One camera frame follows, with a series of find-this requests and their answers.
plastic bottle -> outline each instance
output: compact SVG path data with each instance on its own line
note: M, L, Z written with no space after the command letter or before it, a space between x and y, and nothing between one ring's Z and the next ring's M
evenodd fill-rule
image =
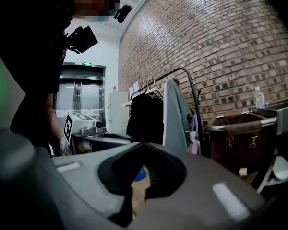
M256 108L264 108L264 94L260 91L260 88L258 86L255 87L255 91Z

blue object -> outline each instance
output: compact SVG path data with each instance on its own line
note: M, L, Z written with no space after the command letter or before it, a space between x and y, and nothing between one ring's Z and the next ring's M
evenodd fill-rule
M146 178L146 172L145 172L145 169L144 168L142 168L141 170L140 170L140 172L138 173L138 175L136 176L136 178L135 178L135 182L138 182L138 181L140 181L140 180L143 180L144 178Z

brown bag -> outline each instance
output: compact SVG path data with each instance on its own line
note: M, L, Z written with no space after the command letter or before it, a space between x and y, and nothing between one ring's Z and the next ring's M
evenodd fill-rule
M252 175L244 177L250 183L263 161L268 145L268 132L262 128L263 116L238 113L216 118L208 127L211 138L211 159L236 175L240 169ZM213 131L213 126L224 126L225 131Z

black metal rack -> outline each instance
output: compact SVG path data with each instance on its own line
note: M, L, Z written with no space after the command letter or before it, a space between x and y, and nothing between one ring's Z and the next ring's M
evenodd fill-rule
M194 99L194 103L195 103L195 111L196 111L196 115L197 115L197 121L198 121L198 139L200 142L203 141L203 129L202 129L202 123L201 123L201 116L200 116L200 110L199 110L199 107L198 107L198 101L197 101L197 97L196 97L196 92L195 92L195 87L194 87L194 84L193 84L193 81L192 81L192 77L191 77L191 74L189 73L188 70L184 69L184 68L175 68L171 71L168 71L166 72L165 74L163 74L162 76L160 76L159 78L157 79L154 79L152 80L150 83L146 84L145 86L143 86L142 88L140 88L138 91L134 92L130 99L132 99L132 96L139 92L139 91L142 91L144 89L146 89L148 86L152 85L152 84L155 84L155 82L163 79L164 77L166 76L169 76L170 74L176 72L176 71L179 71L179 70L183 70L187 73L187 76L188 76L188 80L189 80L189 83L190 83L190 86L191 86L191 90L192 90L192 95L193 95L193 99Z

white cabinet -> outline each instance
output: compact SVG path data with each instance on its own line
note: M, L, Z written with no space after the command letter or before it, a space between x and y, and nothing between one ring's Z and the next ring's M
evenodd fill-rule
M127 92L113 91L108 98L108 123L107 131L110 133L126 134L127 124L129 120L128 107L123 104L128 102Z

